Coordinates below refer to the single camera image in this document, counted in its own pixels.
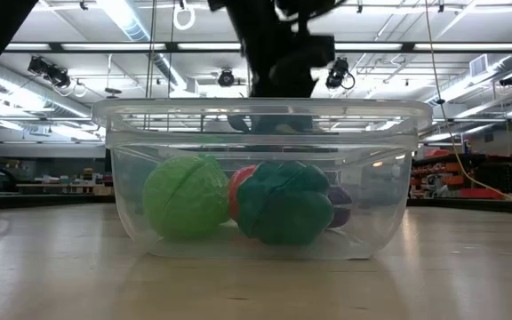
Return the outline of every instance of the red ball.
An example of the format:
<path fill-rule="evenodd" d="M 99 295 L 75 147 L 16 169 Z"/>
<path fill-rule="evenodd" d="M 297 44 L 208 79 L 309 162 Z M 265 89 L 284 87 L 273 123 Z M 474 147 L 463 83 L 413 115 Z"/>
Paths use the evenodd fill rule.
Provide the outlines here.
<path fill-rule="evenodd" d="M 230 218 L 234 221 L 236 221 L 238 212 L 240 211 L 240 206 L 236 201 L 236 191 L 238 187 L 256 171 L 257 167 L 256 165 L 251 165 L 242 168 L 235 172 L 232 178 L 230 178 L 230 182 L 228 183 L 228 213 L 230 214 Z"/>

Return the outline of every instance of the purple ball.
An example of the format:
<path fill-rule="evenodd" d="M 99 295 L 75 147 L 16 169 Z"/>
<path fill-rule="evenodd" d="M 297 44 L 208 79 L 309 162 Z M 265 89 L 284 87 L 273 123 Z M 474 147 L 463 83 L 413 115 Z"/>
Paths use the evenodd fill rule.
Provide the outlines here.
<path fill-rule="evenodd" d="M 328 228 L 343 227 L 348 219 L 351 217 L 351 210 L 349 208 L 334 207 L 333 208 L 333 220 Z"/>
<path fill-rule="evenodd" d="M 333 204 L 333 220 L 328 228 L 338 228 L 344 226 L 351 217 L 350 205 L 351 196 L 341 187 L 329 187 L 327 195 Z"/>

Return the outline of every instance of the wooden table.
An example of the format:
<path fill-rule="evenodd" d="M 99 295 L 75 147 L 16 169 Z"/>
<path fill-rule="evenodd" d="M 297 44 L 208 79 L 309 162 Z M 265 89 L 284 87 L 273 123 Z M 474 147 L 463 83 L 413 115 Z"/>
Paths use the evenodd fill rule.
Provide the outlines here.
<path fill-rule="evenodd" d="M 372 260 L 145 254 L 113 204 L 0 211 L 0 319 L 512 319 L 512 214 L 411 209 Z"/>

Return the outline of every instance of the light green ball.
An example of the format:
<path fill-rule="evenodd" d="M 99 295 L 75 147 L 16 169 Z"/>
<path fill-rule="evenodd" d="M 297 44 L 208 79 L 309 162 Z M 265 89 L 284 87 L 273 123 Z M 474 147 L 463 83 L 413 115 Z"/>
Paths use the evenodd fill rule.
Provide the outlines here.
<path fill-rule="evenodd" d="M 208 236 L 228 220 L 228 178 L 214 160 L 176 156 L 149 174 L 143 206 L 160 236 Z"/>

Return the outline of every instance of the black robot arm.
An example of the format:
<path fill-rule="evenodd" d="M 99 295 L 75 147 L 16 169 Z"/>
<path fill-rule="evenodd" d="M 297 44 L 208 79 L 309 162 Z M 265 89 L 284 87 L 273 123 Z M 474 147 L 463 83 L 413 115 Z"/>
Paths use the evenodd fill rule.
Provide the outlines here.
<path fill-rule="evenodd" d="M 334 36 L 315 36 L 308 20 L 330 11 L 339 0 L 209 0 L 212 11 L 226 8 L 252 71 L 251 97 L 309 98 L 316 80 L 312 68 L 335 60 Z M 296 20 L 280 20 L 276 8 Z M 298 30 L 292 31 L 297 22 Z M 245 131 L 241 116 L 230 116 L 233 128 Z M 280 124 L 297 132 L 312 130 L 310 116 L 261 116 L 253 119 L 251 132 L 270 133 Z"/>

